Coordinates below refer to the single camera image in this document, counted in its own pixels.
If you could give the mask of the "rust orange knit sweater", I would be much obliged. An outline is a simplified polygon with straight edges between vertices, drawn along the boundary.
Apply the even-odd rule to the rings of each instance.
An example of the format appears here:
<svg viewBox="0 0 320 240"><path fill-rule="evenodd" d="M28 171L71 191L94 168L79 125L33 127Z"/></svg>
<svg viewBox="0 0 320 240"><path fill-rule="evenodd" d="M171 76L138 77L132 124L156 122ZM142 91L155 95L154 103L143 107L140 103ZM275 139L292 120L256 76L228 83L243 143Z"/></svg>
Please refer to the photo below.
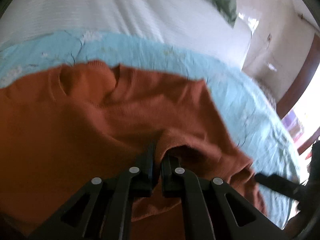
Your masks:
<svg viewBox="0 0 320 240"><path fill-rule="evenodd" d="M91 61L1 89L1 216L30 234L86 182L131 168L156 144L160 163L221 177L260 212L252 161L233 144L202 80Z"/></svg>

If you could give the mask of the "light blue floral quilt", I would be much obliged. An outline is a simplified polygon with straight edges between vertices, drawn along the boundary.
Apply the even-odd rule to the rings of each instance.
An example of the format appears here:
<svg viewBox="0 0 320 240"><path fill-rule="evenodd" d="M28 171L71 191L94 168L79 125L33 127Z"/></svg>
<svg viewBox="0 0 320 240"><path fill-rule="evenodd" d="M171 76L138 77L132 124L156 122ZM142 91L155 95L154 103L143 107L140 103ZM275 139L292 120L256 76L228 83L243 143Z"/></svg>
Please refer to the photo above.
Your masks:
<svg viewBox="0 0 320 240"><path fill-rule="evenodd" d="M1 51L1 89L30 74L91 61L204 81L233 144L251 159L253 173L299 178L291 139L264 94L245 74L210 56L119 34L59 31ZM258 189L264 214L280 228L286 227L293 202L264 187Z"/></svg>

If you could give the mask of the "white grey striped pillow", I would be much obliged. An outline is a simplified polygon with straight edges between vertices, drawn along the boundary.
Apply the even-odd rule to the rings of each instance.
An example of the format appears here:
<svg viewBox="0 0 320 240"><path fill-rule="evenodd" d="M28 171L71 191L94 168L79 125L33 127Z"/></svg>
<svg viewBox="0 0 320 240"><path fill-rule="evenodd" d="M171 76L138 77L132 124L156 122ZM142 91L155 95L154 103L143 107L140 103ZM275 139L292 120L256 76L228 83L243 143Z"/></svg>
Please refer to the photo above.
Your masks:
<svg viewBox="0 0 320 240"><path fill-rule="evenodd" d="M239 16L232 28L207 0L12 0L1 16L1 47L72 29L137 36L237 68L252 38Z"/></svg>

